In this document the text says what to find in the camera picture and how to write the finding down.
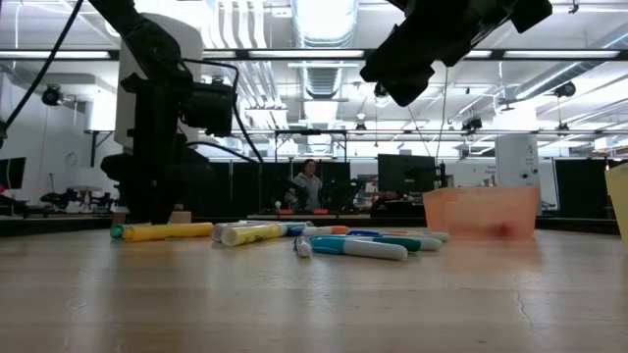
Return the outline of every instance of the wooden table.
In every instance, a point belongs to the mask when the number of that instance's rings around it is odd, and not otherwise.
[[[405,263],[289,241],[0,238],[9,352],[626,352],[617,236],[452,241]]]

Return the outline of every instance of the translucent orange container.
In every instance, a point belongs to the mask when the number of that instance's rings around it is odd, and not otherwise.
[[[539,198],[537,187],[440,189],[424,195],[428,229],[453,238],[529,238]]]
[[[458,200],[460,188],[445,187],[423,194],[425,217],[431,231],[448,231],[446,206]]]

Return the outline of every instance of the computer monitor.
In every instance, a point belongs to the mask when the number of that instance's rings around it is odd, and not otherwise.
[[[428,192],[434,190],[436,159],[426,156],[379,155],[380,191]]]
[[[12,189],[21,189],[24,181],[26,158],[0,160],[0,184]]]

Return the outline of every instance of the yellow marker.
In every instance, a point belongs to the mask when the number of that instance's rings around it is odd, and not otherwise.
[[[128,226],[125,227],[124,238],[126,241],[164,240],[170,237],[198,237],[211,236],[214,225],[188,224],[188,225],[163,225],[163,226]]]
[[[287,227],[284,225],[264,225],[251,227],[234,227],[223,230],[223,244],[227,246],[238,246],[255,241],[272,239],[286,234]]]

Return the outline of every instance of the man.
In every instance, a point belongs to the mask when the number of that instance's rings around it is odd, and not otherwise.
[[[306,211],[314,211],[321,208],[321,202],[318,198],[318,193],[321,190],[321,187],[323,187],[323,182],[321,182],[321,180],[314,175],[315,173],[316,162],[313,159],[308,159],[305,161],[305,163],[303,163],[302,172],[299,173],[298,176],[296,176],[292,180],[292,182],[307,191],[307,204],[300,205]],[[289,192],[286,195],[286,199],[289,202],[290,206],[295,206],[298,203],[298,200],[294,196],[293,192]]]

